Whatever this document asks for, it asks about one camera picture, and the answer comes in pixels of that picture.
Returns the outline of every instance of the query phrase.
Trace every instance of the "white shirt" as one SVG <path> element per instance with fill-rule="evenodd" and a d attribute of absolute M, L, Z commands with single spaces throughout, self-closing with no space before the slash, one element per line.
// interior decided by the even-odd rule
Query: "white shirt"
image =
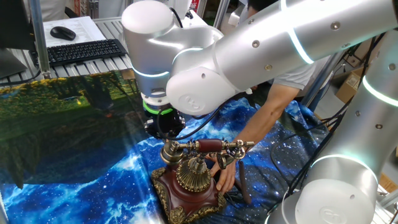
<path fill-rule="evenodd" d="M 24 0 L 27 16 L 30 20 L 29 0 Z M 40 0 L 43 21 L 55 21 L 65 16 L 66 0 Z"/>

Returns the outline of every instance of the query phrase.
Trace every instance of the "robotic arm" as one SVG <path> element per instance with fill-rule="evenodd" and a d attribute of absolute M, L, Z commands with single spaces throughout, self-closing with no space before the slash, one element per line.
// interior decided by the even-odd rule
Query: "robotic arm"
<path fill-rule="evenodd" d="M 144 106 L 154 118 L 170 108 L 174 121 L 178 111 L 207 114 L 247 88 L 398 26 L 393 0 L 281 0 L 226 37 L 212 27 L 181 29 L 155 1 L 129 6 L 122 24 Z M 382 166 L 398 145 L 397 40 L 398 32 L 388 33 L 305 187 L 268 223 L 371 222 Z"/>

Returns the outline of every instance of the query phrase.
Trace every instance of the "light strip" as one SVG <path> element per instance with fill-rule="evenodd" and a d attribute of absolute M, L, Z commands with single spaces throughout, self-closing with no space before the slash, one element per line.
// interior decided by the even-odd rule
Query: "light strip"
<path fill-rule="evenodd" d="M 375 90 L 374 88 L 372 88 L 370 86 L 370 84 L 368 83 L 368 81 L 366 80 L 366 76 L 363 77 L 363 85 L 365 86 L 365 88 L 372 93 L 377 99 L 384 101 L 392 106 L 398 106 L 398 100 L 394 100 L 392 98 L 389 98 L 386 95 L 383 95 L 382 93 L 378 92 L 377 90 Z"/>
<path fill-rule="evenodd" d="M 176 59 L 180 54 L 182 54 L 182 53 L 184 53 L 184 52 L 188 52 L 188 51 L 198 51 L 198 50 L 203 50 L 203 48 L 200 48 L 200 47 L 192 47 L 192 48 L 189 48 L 189 49 L 183 49 L 182 51 L 180 51 L 180 52 L 174 57 L 173 63 L 172 63 L 172 64 L 174 64 L 175 59 Z"/>
<path fill-rule="evenodd" d="M 286 9 L 287 9 L 286 0 L 281 0 L 280 10 L 283 11 Z M 300 56 L 303 58 L 303 60 L 305 60 L 305 62 L 312 64 L 314 61 L 305 52 L 303 46 L 301 45 L 301 43 L 299 41 L 299 38 L 297 37 L 296 33 L 294 32 L 293 27 L 287 27 L 286 29 L 287 29 L 286 30 L 287 33 L 289 34 L 290 38 L 292 39 L 294 47 L 296 48 L 296 50 L 298 51 Z"/>
<path fill-rule="evenodd" d="M 364 162 L 360 161 L 359 159 L 355 159 L 355 158 L 352 158 L 352 157 L 346 156 L 346 155 L 335 154 L 335 155 L 323 156 L 323 157 L 317 159 L 317 160 L 311 165 L 311 168 L 312 168 L 317 162 L 319 162 L 319 161 L 321 161 L 321 160 L 324 160 L 324 159 L 328 159 L 328 158 L 342 158 L 342 159 L 348 159 L 348 160 L 354 161 L 354 162 L 356 162 L 356 163 L 358 163 L 358 164 L 361 164 L 362 166 L 364 166 L 365 168 L 367 168 L 367 169 L 372 173 L 374 179 L 376 180 L 376 183 L 379 183 L 379 180 L 377 179 L 377 176 L 375 175 L 375 173 L 373 172 L 373 170 L 372 170 L 370 167 L 368 167 L 368 165 L 366 165 Z"/>
<path fill-rule="evenodd" d="M 271 216 L 271 215 L 269 215 L 269 216 L 266 218 L 266 222 L 265 222 L 264 224 L 267 224 L 267 223 L 268 223 L 268 219 L 269 219 L 270 216 Z"/>
<path fill-rule="evenodd" d="M 132 64 L 131 64 L 131 67 L 132 67 L 132 69 L 134 70 L 135 73 L 137 73 L 138 75 L 142 75 L 143 77 L 156 78 L 156 77 L 162 77 L 164 75 L 168 75 L 169 74 L 169 72 L 164 72 L 164 73 L 160 73 L 160 74 L 149 75 L 149 74 L 144 74 L 142 72 L 138 72 L 134 68 L 134 66 L 132 66 Z"/>
<path fill-rule="evenodd" d="M 153 44 L 163 45 L 163 46 L 166 46 L 166 47 L 175 47 L 176 49 L 183 49 L 184 48 L 184 46 L 182 44 L 164 42 L 164 41 L 159 41 L 159 40 L 155 40 L 155 39 L 149 39 L 148 41 L 153 43 Z"/>

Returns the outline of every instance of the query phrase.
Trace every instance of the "keyboard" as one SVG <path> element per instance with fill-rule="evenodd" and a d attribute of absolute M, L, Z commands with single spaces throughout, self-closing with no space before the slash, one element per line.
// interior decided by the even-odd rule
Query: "keyboard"
<path fill-rule="evenodd" d="M 99 40 L 47 48 L 50 66 L 83 63 L 87 60 L 125 55 L 127 52 L 117 39 Z M 29 51 L 33 64 L 39 67 L 37 52 Z"/>

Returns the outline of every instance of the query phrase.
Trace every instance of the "starry space fabric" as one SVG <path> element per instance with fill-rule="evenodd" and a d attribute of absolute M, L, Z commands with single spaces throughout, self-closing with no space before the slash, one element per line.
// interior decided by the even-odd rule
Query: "starry space fabric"
<path fill-rule="evenodd" d="M 258 105 L 251 106 L 245 98 L 231 100 L 192 138 L 232 141 L 258 109 Z M 180 135 L 193 131 L 207 118 L 188 120 Z M 243 159 L 252 204 L 244 204 L 234 188 L 226 195 L 228 203 L 222 212 L 194 223 L 264 223 L 267 210 L 282 198 L 287 188 L 272 165 L 271 148 L 286 137 L 300 133 L 275 149 L 278 166 L 292 179 L 327 134 L 324 127 L 303 132 L 318 124 L 319 120 L 310 110 L 292 101 L 269 134 Z M 167 223 L 150 181 L 151 172 L 165 165 L 159 156 L 162 141 L 145 135 L 138 138 L 142 139 L 139 142 L 131 138 L 134 136 L 126 133 L 102 142 L 97 146 L 102 149 L 101 153 L 88 151 L 84 162 L 62 166 L 58 175 L 49 175 L 48 170 L 67 156 L 43 158 L 40 163 L 43 165 L 36 170 L 40 175 L 25 174 L 22 189 L 0 173 L 0 182 L 5 183 L 0 185 L 0 192 L 10 223 Z M 123 156 L 112 156 L 117 150 L 122 151 Z"/>

